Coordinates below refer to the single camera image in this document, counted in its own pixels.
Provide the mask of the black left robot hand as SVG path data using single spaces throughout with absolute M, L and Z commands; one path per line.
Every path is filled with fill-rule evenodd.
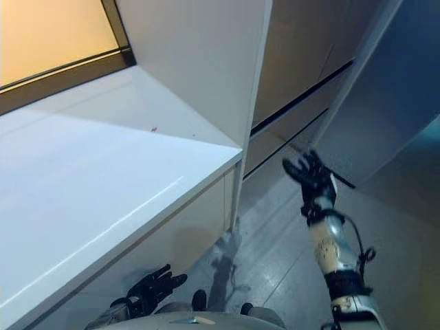
M 152 309 L 182 286 L 187 279 L 187 274 L 173 275 L 171 265 L 166 264 L 134 284 L 126 297 L 132 303 L 140 303 L 143 308 Z

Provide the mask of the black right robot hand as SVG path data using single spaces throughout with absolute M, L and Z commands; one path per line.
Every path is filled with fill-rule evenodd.
M 313 149 L 303 153 L 297 164 L 283 158 L 282 165 L 285 172 L 300 184 L 305 204 L 319 197 L 325 197 L 332 204 L 335 203 L 337 192 L 333 173 L 323 164 Z

